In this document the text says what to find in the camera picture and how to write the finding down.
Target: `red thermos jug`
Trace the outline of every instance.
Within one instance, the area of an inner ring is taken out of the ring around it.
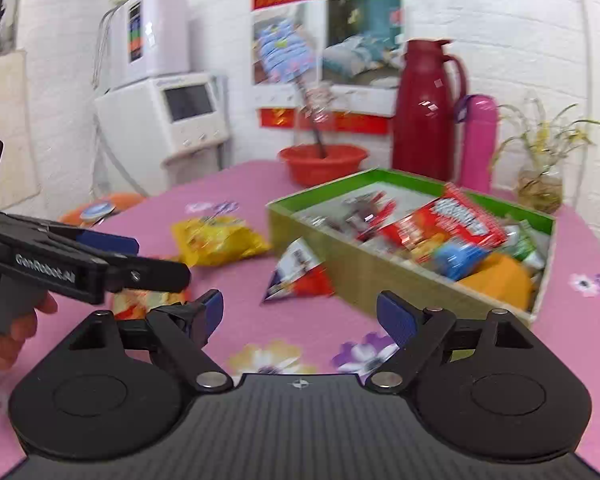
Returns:
[[[458,68],[460,95],[467,92],[461,61],[442,50],[451,40],[411,40],[407,43],[395,105],[392,168],[443,181],[454,167],[454,106],[444,64]]]

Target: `thermos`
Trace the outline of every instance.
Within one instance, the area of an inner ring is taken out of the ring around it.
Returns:
[[[407,43],[394,117],[392,168],[443,181],[454,168],[454,105],[444,64],[453,61],[459,73],[459,99],[467,82],[460,60],[444,53],[450,40]]]
[[[469,95],[458,103],[456,120],[464,123],[458,184],[489,193],[491,157],[498,133],[498,106],[488,95]]]

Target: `dark stick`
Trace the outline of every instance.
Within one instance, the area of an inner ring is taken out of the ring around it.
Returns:
[[[318,152],[320,153],[320,158],[327,158],[327,150],[324,148],[324,144],[322,143],[322,137],[320,136],[320,130],[318,126],[315,124],[314,119],[314,108],[311,106],[309,102],[309,96],[307,95],[306,89],[304,88],[304,83],[302,82],[302,77],[298,74],[294,78],[296,85],[302,95],[302,100],[304,101],[304,106],[309,110],[309,122],[311,123],[311,128],[314,131],[314,139],[315,143],[318,146]]]

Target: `red bowl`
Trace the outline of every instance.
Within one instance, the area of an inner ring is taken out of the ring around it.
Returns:
[[[326,158],[320,158],[314,144],[291,146],[278,156],[288,165],[293,180],[307,187],[356,173],[360,170],[360,162],[369,156],[367,150],[349,144],[328,144],[324,148]]]

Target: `white appliance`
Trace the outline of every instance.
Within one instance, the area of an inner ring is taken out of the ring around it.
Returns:
[[[111,89],[191,72],[187,0],[129,0],[109,25]]]
[[[214,150],[229,138],[224,80],[206,73],[155,77],[95,100],[100,131],[125,171],[149,194],[216,171]],[[120,174],[107,173],[115,190]]]

